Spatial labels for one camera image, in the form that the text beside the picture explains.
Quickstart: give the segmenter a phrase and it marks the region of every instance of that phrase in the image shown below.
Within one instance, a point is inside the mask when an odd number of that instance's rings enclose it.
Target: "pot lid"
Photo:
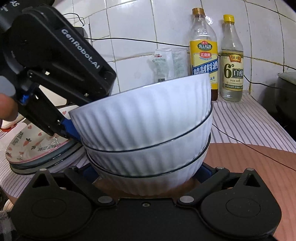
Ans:
[[[281,79],[284,79],[284,80],[290,82],[291,84],[296,85],[296,72],[280,73],[280,74],[278,74],[278,76]]]

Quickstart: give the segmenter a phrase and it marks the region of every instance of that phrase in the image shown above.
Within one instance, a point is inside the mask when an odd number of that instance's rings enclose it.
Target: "striped tablecloth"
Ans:
[[[243,95],[239,103],[226,102],[219,97],[213,104],[213,124],[219,130],[212,127],[212,143],[240,141],[296,153],[296,142],[250,95]],[[25,126],[25,123],[19,123],[0,139],[0,186],[13,197],[21,194],[31,178],[17,175],[10,170],[5,151],[14,136]],[[83,159],[77,166],[81,167],[87,162]]]

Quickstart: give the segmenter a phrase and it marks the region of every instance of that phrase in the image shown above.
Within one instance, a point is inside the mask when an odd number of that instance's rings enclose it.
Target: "hand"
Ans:
[[[16,117],[17,103],[12,98],[0,93],[0,122],[2,122],[1,120],[14,121]]]

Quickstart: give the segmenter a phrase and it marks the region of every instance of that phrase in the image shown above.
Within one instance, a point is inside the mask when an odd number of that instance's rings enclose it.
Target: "plate with heart pattern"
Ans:
[[[77,105],[67,106],[60,108],[59,111],[67,119],[70,119],[68,112],[77,107]],[[51,137],[37,126],[30,123],[14,137],[8,145],[6,159],[12,164],[28,163],[52,152],[56,152],[70,141],[70,139],[68,140],[57,134]]]

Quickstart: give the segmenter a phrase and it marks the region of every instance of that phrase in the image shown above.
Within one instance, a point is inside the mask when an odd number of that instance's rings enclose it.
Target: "dark liquid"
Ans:
[[[218,99],[218,90],[211,90],[211,101],[215,101]]]

